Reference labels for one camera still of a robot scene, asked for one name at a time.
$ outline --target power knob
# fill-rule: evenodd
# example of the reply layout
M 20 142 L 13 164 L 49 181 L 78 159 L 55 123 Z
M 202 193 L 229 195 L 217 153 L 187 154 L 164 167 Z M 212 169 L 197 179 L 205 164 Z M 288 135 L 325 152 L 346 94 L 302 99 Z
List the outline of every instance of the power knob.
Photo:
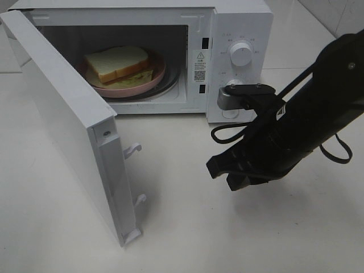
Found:
M 230 47 L 231 62 L 237 67 L 243 67 L 251 62 L 252 46 L 246 41 L 237 41 Z

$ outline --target white table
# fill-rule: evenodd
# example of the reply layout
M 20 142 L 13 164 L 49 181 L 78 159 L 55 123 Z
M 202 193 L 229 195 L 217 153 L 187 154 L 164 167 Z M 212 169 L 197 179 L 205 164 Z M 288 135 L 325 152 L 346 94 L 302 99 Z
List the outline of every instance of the white table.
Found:
M 332 37 L 296 1 L 268 4 L 276 17 L 262 82 L 281 90 Z M 118 117 L 123 145 L 143 145 L 127 167 L 133 195 L 148 197 L 137 209 L 143 235 L 122 249 L 22 75 L 0 83 L 0 272 L 362 272 L 363 117 L 340 134 L 354 151 L 349 165 L 315 151 L 284 179 L 238 192 L 207 172 L 228 146 L 210 139 L 204 115 Z M 340 155 L 334 141 L 325 147 Z

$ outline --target pink plate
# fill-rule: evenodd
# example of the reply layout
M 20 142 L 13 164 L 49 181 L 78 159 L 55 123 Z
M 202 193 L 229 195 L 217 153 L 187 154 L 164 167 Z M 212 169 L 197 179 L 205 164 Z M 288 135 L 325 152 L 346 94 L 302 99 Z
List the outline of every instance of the pink plate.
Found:
M 126 98 L 126 97 L 136 96 L 156 87 L 157 84 L 160 83 L 166 72 L 166 64 L 161 55 L 150 50 L 146 51 L 148 52 L 148 55 L 150 57 L 150 67 L 153 67 L 153 75 L 152 75 L 152 80 L 150 82 L 124 89 L 106 89 L 94 85 L 91 86 L 96 90 L 97 93 L 99 93 L 102 97 L 106 98 Z M 78 66 L 77 70 L 84 77 L 87 68 L 88 68 L 87 64 L 83 62 Z

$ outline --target microwave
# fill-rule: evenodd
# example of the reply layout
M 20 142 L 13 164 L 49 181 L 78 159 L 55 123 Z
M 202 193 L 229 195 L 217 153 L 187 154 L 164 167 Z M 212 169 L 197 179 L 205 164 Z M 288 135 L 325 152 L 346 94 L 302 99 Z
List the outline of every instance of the microwave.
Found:
M 141 146 L 122 148 L 116 115 L 255 117 L 217 100 L 221 87 L 259 82 L 273 19 L 264 0 L 19 0 L 0 19 L 50 134 L 121 245 L 140 234 L 125 160 Z M 164 76 L 137 96 L 102 98 L 78 66 L 127 45 L 162 55 Z

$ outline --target microwave door frame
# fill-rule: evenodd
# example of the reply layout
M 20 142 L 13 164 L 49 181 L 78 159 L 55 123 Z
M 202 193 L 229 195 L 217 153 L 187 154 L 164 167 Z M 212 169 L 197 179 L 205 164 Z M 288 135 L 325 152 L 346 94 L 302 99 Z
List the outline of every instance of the microwave door frame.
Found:
M 140 234 L 115 111 L 20 11 L 0 14 L 28 91 L 96 214 L 121 246 Z

